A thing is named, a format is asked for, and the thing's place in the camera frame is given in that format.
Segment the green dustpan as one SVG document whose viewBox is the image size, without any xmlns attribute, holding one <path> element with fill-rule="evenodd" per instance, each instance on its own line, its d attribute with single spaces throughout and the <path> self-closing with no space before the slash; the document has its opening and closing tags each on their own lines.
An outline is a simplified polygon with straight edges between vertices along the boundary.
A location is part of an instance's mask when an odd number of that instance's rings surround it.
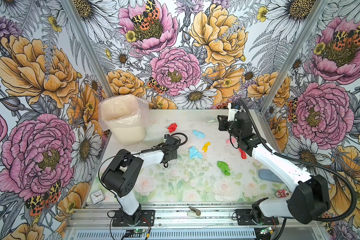
<svg viewBox="0 0 360 240">
<path fill-rule="evenodd" d="M 155 146 L 164 141 L 165 133 L 162 132 L 147 132 L 143 143 L 147 146 Z"/>
</svg>

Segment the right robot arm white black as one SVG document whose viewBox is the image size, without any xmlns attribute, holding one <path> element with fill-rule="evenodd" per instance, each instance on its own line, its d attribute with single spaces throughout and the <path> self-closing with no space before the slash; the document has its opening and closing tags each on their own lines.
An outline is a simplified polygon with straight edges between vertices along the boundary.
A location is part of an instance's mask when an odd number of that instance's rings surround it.
<svg viewBox="0 0 360 240">
<path fill-rule="evenodd" d="M 263 198 L 253 203 L 251 218 L 255 223 L 263 223 L 266 218 L 283 217 L 308 224 L 330 209 L 327 180 L 299 168 L 287 160 L 286 156 L 279 156 L 254 131 L 248 113 L 233 111 L 228 116 L 219 115 L 217 118 L 219 131 L 228 132 L 237 140 L 240 150 L 265 165 L 291 191 L 285 198 Z"/>
</svg>

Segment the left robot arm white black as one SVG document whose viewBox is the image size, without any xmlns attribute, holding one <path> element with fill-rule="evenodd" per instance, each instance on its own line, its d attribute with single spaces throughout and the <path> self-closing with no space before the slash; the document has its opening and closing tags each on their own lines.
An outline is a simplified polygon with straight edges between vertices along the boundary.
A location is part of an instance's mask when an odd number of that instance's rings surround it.
<svg viewBox="0 0 360 240">
<path fill-rule="evenodd" d="M 187 135 L 183 133 L 165 135 L 164 139 L 163 143 L 137 153 L 119 150 L 109 158 L 111 162 L 104 172 L 98 174 L 102 186 L 114 194 L 122 213 L 128 217 L 140 216 L 141 204 L 132 191 L 141 169 L 156 164 L 167 168 L 169 161 L 177 159 L 179 147 L 188 141 Z"/>
</svg>

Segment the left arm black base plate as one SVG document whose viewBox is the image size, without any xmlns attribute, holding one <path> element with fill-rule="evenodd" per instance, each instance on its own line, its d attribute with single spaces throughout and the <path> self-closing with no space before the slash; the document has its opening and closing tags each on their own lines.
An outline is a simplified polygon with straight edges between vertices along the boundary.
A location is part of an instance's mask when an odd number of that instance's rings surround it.
<svg viewBox="0 0 360 240">
<path fill-rule="evenodd" d="M 152 227 L 155 222 L 155 210 L 137 210 L 132 216 L 117 210 L 112 217 L 112 227 Z"/>
</svg>

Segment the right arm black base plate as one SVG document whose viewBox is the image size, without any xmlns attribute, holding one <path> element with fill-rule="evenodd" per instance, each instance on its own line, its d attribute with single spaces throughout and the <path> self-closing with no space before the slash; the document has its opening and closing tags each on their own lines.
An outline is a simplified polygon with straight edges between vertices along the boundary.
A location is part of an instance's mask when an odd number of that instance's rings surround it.
<svg viewBox="0 0 360 240">
<path fill-rule="evenodd" d="M 253 209 L 236 209 L 232 215 L 232 220 L 236 220 L 239 226 L 275 226 L 279 224 L 278 218 L 265 217 L 263 214 Z"/>
</svg>

